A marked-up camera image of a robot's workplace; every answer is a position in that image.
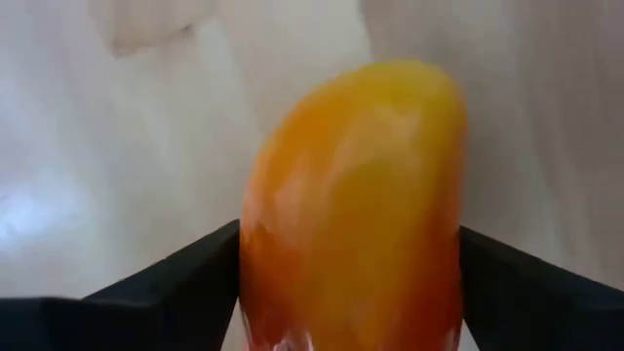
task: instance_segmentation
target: white surface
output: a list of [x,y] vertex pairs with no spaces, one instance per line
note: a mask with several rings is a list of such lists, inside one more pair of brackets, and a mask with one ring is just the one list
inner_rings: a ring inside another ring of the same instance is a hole
[[0,295],[85,295],[238,216],[293,103],[391,57],[466,92],[465,224],[624,288],[619,3],[119,1],[1,5]]

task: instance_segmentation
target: yellow-orange mango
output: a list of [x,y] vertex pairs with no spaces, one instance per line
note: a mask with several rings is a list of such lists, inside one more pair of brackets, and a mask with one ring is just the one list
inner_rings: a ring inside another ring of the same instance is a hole
[[345,73],[261,148],[243,206],[252,351],[456,350],[466,118],[441,69]]

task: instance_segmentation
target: ripe mango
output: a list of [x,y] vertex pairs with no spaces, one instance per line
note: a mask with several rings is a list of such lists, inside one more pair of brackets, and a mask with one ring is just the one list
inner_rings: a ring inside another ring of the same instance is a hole
[[257,155],[241,226],[252,351],[456,350],[465,111],[418,61],[302,99]]

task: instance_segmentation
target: mango skin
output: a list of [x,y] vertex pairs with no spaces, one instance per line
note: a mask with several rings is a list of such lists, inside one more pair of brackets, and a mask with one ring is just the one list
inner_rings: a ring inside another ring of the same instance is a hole
[[252,351],[456,350],[465,110],[418,61],[301,100],[259,152],[241,226]]

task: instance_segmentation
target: black holder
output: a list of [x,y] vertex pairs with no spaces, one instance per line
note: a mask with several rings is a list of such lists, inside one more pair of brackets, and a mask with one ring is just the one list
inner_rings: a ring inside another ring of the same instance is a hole
[[[467,228],[460,238],[464,318],[482,351],[624,350],[624,292]],[[238,243],[235,220],[83,299],[0,299],[0,350],[218,351]]]

